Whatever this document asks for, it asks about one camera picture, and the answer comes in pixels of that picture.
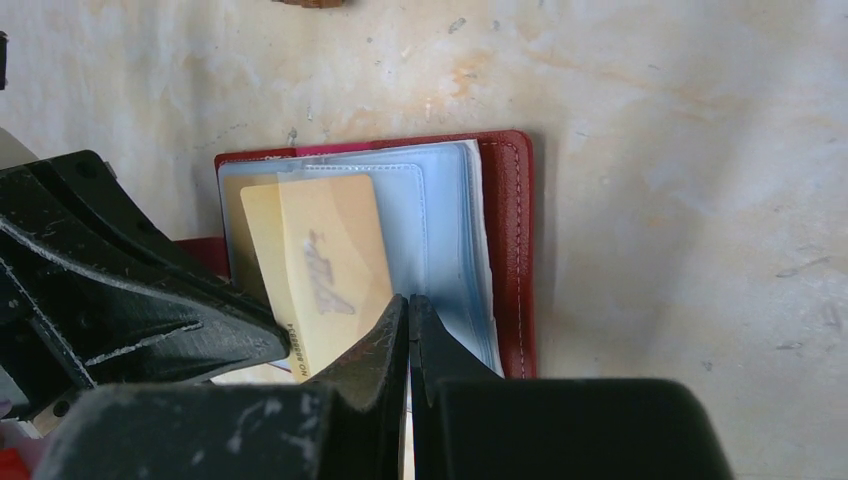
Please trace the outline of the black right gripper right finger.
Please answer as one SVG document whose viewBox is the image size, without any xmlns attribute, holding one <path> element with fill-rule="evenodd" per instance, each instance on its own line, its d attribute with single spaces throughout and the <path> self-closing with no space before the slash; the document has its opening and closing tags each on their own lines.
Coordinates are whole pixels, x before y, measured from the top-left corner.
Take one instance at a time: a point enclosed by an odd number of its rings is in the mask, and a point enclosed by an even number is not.
<svg viewBox="0 0 848 480">
<path fill-rule="evenodd" d="M 482 393 L 499 378 L 456 340 L 423 295 L 409 301 L 409 367 L 417 479 L 481 479 Z"/>
</svg>

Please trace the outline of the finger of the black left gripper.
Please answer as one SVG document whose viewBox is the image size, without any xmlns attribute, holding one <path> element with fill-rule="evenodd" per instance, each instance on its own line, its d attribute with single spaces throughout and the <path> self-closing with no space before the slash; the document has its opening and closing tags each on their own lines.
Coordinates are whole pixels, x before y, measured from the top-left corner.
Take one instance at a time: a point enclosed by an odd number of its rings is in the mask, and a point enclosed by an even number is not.
<svg viewBox="0 0 848 480">
<path fill-rule="evenodd" d="M 1 171 L 1 229 L 37 256 L 104 286 L 252 325 L 268 307 L 158 230 L 91 150 Z"/>
<path fill-rule="evenodd" d="M 30 420 L 72 392 L 199 383 L 285 358 L 273 320 L 252 325 L 104 286 L 45 260 L 1 229 L 1 398 Z"/>
</svg>

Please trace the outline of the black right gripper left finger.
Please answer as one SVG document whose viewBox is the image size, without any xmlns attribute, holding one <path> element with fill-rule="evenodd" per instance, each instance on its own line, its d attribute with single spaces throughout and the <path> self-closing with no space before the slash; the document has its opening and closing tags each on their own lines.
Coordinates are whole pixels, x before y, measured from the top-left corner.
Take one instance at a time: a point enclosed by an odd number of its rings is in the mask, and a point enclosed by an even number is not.
<svg viewBox="0 0 848 480">
<path fill-rule="evenodd" d="M 403 477 L 408 335 L 408 301 L 395 295 L 362 339 L 304 384 L 319 398 L 313 479 Z"/>
</svg>

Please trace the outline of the red leather card holder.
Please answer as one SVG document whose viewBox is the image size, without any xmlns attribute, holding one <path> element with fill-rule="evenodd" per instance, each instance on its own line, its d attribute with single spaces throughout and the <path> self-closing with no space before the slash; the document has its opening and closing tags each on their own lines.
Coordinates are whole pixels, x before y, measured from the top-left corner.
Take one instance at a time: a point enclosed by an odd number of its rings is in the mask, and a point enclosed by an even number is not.
<svg viewBox="0 0 848 480">
<path fill-rule="evenodd" d="M 339 154 L 438 141 L 474 140 L 481 148 L 485 229 L 494 280 L 494 318 L 500 359 L 511 379 L 537 376 L 533 297 L 534 158 L 519 130 L 457 133 L 270 150 L 223 153 L 216 170 L 231 163 Z"/>
</svg>

